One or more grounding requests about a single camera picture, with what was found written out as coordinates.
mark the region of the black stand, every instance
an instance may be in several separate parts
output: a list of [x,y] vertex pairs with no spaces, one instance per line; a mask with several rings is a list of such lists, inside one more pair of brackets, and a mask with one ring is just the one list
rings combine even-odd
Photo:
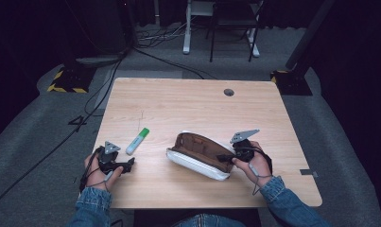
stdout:
[[270,79],[276,83],[282,96],[312,96],[304,77],[297,77],[293,71],[273,71]]
[[62,67],[55,76],[48,92],[88,93],[96,68]]

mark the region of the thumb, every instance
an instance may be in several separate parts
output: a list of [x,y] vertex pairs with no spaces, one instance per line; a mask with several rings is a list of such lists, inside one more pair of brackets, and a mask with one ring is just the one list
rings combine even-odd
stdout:
[[232,163],[234,163],[235,166],[237,166],[238,168],[240,168],[243,171],[246,171],[246,169],[249,167],[249,165],[247,163],[241,161],[240,159],[236,159],[236,158],[232,159]]
[[111,188],[113,184],[116,182],[116,179],[119,178],[120,174],[122,174],[123,167],[118,167],[112,174],[111,178],[107,181],[108,188]]

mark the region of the wooden table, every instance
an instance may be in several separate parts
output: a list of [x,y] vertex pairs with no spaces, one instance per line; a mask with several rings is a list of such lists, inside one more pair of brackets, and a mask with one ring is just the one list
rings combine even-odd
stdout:
[[[233,96],[226,96],[232,89]],[[200,79],[116,79],[95,148],[108,140],[121,147],[118,162],[131,156],[126,147],[143,128],[150,130],[134,151],[131,173],[113,188],[113,208],[213,208],[266,206],[254,184],[234,167],[226,181],[209,179],[166,158],[180,131],[192,131],[221,143],[238,131],[260,129],[250,137],[273,160],[274,175],[310,206],[321,205],[320,192],[276,85],[272,82]]]

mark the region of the black device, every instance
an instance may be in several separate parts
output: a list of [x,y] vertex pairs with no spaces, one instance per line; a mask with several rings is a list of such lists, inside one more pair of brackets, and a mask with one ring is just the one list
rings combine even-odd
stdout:
[[108,174],[109,172],[116,170],[120,166],[123,167],[122,174],[131,172],[131,166],[134,165],[134,158],[131,158],[126,163],[117,163],[115,161],[118,155],[117,151],[107,153],[105,152],[104,147],[99,146],[99,148],[97,148],[94,151],[93,155],[91,156],[90,162],[87,165],[86,170],[84,171],[84,174],[81,176],[80,186],[78,188],[80,190],[80,193],[84,190],[84,187],[87,184],[89,174],[93,173],[93,172],[89,173],[89,169],[96,155],[98,155],[99,169],[105,174]]
[[272,160],[263,150],[261,150],[258,147],[254,147],[251,144],[250,140],[244,139],[242,141],[236,142],[233,144],[233,147],[235,151],[234,155],[220,154],[216,156],[217,159],[221,163],[224,163],[224,162],[231,163],[233,158],[237,158],[243,162],[248,163],[254,157],[254,152],[256,151],[260,153],[261,155],[263,155],[263,157],[267,160],[269,171],[270,173],[272,173]]
[[117,163],[116,157],[118,152],[106,153],[104,147],[99,147],[100,149],[98,154],[98,165],[101,171],[105,174],[108,174],[110,171],[116,170],[118,167],[122,166],[122,173],[131,172],[131,166],[134,165],[134,158],[131,158],[126,163]]

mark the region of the sleeve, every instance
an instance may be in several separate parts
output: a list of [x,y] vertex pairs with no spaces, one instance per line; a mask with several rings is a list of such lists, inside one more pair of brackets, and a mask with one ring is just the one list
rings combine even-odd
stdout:
[[290,226],[331,226],[313,208],[285,187],[281,177],[273,177],[261,188],[269,210]]
[[111,193],[86,187],[76,202],[76,213],[66,226],[111,226]]

